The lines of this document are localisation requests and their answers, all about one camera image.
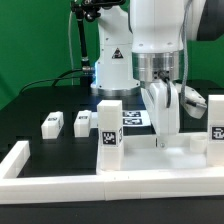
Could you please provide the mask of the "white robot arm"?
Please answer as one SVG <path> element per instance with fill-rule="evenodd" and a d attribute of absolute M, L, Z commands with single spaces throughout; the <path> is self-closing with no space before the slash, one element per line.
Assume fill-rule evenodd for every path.
<path fill-rule="evenodd" d="M 157 145 L 180 129 L 179 107 L 200 118 L 207 105 L 186 95 L 187 42 L 214 41 L 224 34 L 224 0 L 91 0 L 98 20 L 100 57 L 97 94 L 141 91 Z"/>

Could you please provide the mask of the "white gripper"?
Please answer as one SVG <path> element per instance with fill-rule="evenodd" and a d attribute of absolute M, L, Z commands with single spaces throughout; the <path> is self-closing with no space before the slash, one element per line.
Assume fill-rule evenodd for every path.
<path fill-rule="evenodd" d="M 180 129 L 179 97 L 172 82 L 168 84 L 161 80 L 150 83 L 141 89 L 145 108 L 151 124 L 158 135 L 157 146 L 167 146 L 168 135 L 176 135 Z"/>

